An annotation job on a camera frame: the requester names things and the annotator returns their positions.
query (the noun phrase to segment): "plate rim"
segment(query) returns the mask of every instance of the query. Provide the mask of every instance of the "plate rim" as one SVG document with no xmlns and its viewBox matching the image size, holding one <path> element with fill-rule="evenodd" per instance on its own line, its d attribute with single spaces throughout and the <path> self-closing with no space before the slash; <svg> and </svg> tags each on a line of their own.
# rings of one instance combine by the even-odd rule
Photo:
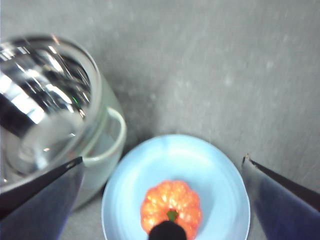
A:
<svg viewBox="0 0 320 240">
<path fill-rule="evenodd" d="M 107 238 L 107 233 L 106 233 L 106 228 L 105 228 L 105 221 L 104 221 L 104 209 L 105 209 L 105 198 L 106 198 L 106 192 L 107 192 L 107 189 L 108 189 L 108 186 L 110 185 L 109 182 L 111 180 L 111 178 L 113 177 L 114 175 L 114 172 L 117 170 L 117 168 L 119 167 L 119 164 L 121 164 L 123 162 L 123 160 L 133 151 L 135 151 L 137 148 L 141 147 L 142 145 L 146 145 L 146 144 L 149 144 L 150 142 L 152 141 L 155 141 L 157 139 L 162 139 L 162 138 L 188 138 L 188 139 L 193 139 L 193 140 L 196 140 L 196 141 L 199 141 L 199 142 L 202 142 L 204 144 L 207 144 L 209 145 L 210 147 L 216 149 L 218 152 L 220 152 L 222 155 L 224 155 L 228 160 L 229 162 L 231 163 L 232 167 L 234 168 L 234 170 L 236 171 L 236 174 L 240 177 L 241 179 L 241 184 L 243 186 L 243 189 L 244 189 L 244 192 L 245 192 L 245 199 L 246 199 L 246 203 L 247 203 L 247 206 L 248 206 L 248 221 L 247 221 L 247 230 L 246 230 L 246 234 L 245 234 L 245 238 L 243 240 L 247 240 L 248 239 L 248 235 L 249 235 L 249 231 L 250 231 L 250 225 L 251 225 L 251 204 L 250 204 L 250 200 L 249 200 L 249 196 L 248 196 L 248 193 L 247 193 L 247 189 L 246 189 L 246 186 L 245 186 L 245 183 L 244 183 L 244 180 L 239 172 L 239 170 L 237 169 L 236 165 L 231 161 L 231 159 L 223 152 L 221 151 L 219 148 L 217 148 L 215 145 L 213 145 L 212 143 L 204 140 L 204 139 L 201 139 L 199 137 L 196 137 L 196 136 L 192 136 L 192 135 L 187 135 L 187 134 L 179 134 L 179 133 L 172 133 L 172 134 L 164 134 L 164 135 L 158 135 L 158 136 L 154 136 L 152 138 L 149 138 L 141 143 L 139 143 L 138 145 L 136 145 L 135 147 L 133 147 L 130 151 L 128 151 L 122 158 L 121 158 L 121 162 L 119 162 L 117 164 L 117 166 L 114 168 L 114 170 L 112 171 L 112 174 L 110 175 L 109 179 L 108 179 L 108 182 L 106 183 L 105 185 L 105 188 L 103 190 L 103 196 L 102 196 L 102 204 L 101 204 L 101 224 L 102 224 L 102 231 L 103 231 L 103 235 L 104 235 L 104 238 L 105 240 L 113 240 L 113 239 L 108 239 Z"/>
</svg>

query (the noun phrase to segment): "pumpkin stem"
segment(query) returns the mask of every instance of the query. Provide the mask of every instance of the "pumpkin stem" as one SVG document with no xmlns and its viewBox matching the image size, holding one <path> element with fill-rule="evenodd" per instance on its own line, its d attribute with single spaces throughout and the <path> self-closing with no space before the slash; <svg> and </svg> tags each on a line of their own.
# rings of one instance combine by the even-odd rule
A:
<svg viewBox="0 0 320 240">
<path fill-rule="evenodd" d="M 174 209 L 171 209 L 166 213 L 166 215 L 171 222 L 175 222 L 176 218 L 178 217 L 178 212 Z"/>
</svg>

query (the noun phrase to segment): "gray countertop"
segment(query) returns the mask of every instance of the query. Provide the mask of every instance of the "gray countertop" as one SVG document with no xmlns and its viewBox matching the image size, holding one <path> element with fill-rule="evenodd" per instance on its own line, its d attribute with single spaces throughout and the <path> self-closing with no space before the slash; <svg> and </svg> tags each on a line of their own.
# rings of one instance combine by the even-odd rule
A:
<svg viewBox="0 0 320 240">
<path fill-rule="evenodd" d="M 125 152 L 189 134 L 320 192 L 320 1 L 2 0 L 1 37 L 30 33 L 91 53 L 123 107 Z M 62 240 L 104 239 L 101 198 Z M 265 239 L 254 213 L 248 239 Z"/>
</svg>

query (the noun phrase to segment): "plate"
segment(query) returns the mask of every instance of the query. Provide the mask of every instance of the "plate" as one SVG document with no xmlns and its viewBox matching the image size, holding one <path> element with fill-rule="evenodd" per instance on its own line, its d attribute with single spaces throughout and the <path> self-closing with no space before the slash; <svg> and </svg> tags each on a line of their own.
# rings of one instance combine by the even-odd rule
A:
<svg viewBox="0 0 320 240">
<path fill-rule="evenodd" d="M 250 204 L 229 158 L 188 135 L 164 135 L 131 150 L 109 179 L 102 198 L 106 240 L 147 240 L 140 207 L 147 190 L 164 180 L 185 181 L 200 197 L 203 219 L 196 240 L 246 240 Z"/>
</svg>

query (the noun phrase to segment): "orange pumpkin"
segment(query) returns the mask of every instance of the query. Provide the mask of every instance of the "orange pumpkin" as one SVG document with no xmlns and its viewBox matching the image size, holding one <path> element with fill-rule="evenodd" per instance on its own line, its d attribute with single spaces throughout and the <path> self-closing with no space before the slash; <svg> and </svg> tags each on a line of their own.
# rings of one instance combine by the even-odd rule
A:
<svg viewBox="0 0 320 240">
<path fill-rule="evenodd" d="M 199 196 L 180 180 L 166 180 L 150 188 L 140 213 L 141 225 L 147 234 L 154 226 L 170 220 L 184 229 L 188 240 L 196 238 L 202 220 Z"/>
</svg>

